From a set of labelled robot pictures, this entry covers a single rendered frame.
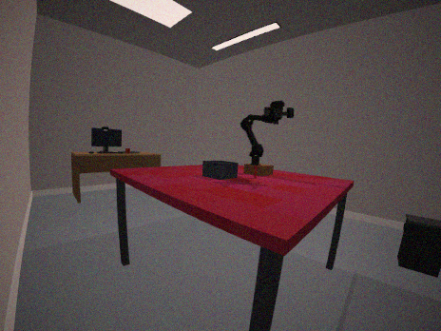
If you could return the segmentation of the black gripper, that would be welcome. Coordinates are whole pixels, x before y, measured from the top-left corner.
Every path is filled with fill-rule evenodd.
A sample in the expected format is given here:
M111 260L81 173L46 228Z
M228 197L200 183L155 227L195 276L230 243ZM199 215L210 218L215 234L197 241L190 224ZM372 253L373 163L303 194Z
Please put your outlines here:
M265 107L264 108L264 116L265 117L271 117L273 114L274 120L281 120L282 115L287 115L287 118L293 118L294 117L294 108L288 107L287 112L282 111L280 108L274 108L274 107Z

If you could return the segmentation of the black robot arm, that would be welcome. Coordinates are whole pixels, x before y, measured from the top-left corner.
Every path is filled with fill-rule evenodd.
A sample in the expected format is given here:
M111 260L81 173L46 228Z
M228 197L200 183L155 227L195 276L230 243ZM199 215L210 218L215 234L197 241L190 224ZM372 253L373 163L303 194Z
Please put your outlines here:
M285 102L282 101L275 101L272 102L272 104L270 105L270 107L274 107L276 108L280 108L283 110L283 107L285 106ZM250 122L248 122L249 120L251 120ZM278 124L279 120L274 120L273 118L273 114L271 117L265 117L264 114L263 115L252 115L249 114L245 119L243 119L243 121L240 123L240 126L246 131L249 140L252 144L252 151L250 152L250 157L252 157L252 164L250 165L255 165L255 166L261 166L259 164L259 157L262 157L262 152L263 152L263 147L261 146L261 144L258 143L257 138L254 134L254 132L252 131L252 127L251 125L253 124L254 120L258 120L258 121L262 121L265 123L273 123L273 124ZM258 155L258 156L255 156Z

